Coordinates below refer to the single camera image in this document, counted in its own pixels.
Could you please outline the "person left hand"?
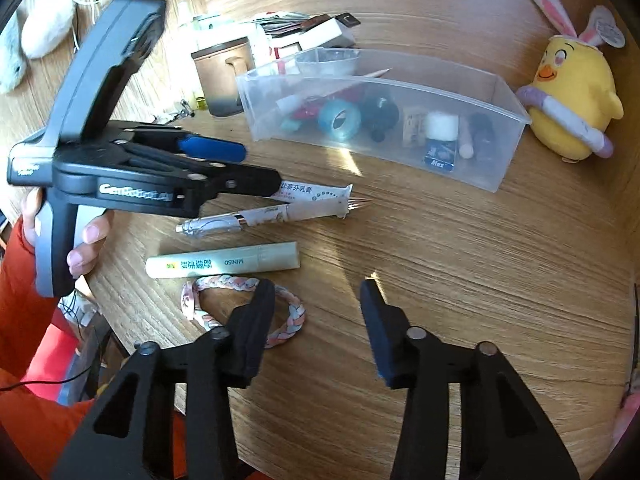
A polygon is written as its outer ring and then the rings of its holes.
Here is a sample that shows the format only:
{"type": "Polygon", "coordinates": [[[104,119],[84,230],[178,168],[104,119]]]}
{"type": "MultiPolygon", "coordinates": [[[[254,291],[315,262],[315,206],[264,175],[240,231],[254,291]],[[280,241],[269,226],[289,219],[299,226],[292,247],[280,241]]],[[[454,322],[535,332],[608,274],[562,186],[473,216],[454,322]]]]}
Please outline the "person left hand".
{"type": "MultiPolygon", "coordinates": [[[[36,215],[42,205],[42,189],[33,188],[22,201],[23,236],[31,248],[36,242],[36,215]]],[[[114,212],[104,211],[91,220],[82,231],[82,243],[68,253],[66,261],[73,278],[80,278],[96,266],[102,247],[110,234],[114,212]]]]}

